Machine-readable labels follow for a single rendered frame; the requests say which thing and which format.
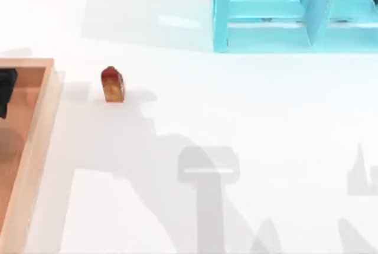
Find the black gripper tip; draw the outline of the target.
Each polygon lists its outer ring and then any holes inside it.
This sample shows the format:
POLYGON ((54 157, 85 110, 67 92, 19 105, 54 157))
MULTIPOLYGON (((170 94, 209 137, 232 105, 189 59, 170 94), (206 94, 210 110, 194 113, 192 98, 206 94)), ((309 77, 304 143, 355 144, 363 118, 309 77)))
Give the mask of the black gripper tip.
POLYGON ((17 81, 18 73, 15 68, 0 69, 0 118, 5 119, 8 103, 11 99, 17 81))

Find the light blue rack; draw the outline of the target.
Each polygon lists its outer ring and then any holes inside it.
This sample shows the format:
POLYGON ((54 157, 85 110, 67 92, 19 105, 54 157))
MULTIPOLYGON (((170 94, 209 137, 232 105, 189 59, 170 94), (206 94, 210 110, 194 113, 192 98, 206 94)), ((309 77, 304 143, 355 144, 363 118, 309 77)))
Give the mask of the light blue rack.
POLYGON ((378 53, 378 0, 212 0, 213 49, 378 53))

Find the shallow salmon-coloured box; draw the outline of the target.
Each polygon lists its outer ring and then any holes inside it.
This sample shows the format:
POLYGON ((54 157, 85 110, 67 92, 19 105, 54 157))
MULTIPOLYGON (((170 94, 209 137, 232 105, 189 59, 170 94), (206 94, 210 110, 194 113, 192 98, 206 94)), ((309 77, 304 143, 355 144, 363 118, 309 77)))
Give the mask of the shallow salmon-coloured box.
POLYGON ((18 77, 0 118, 0 254, 22 254, 62 90, 52 58, 0 58, 18 77))

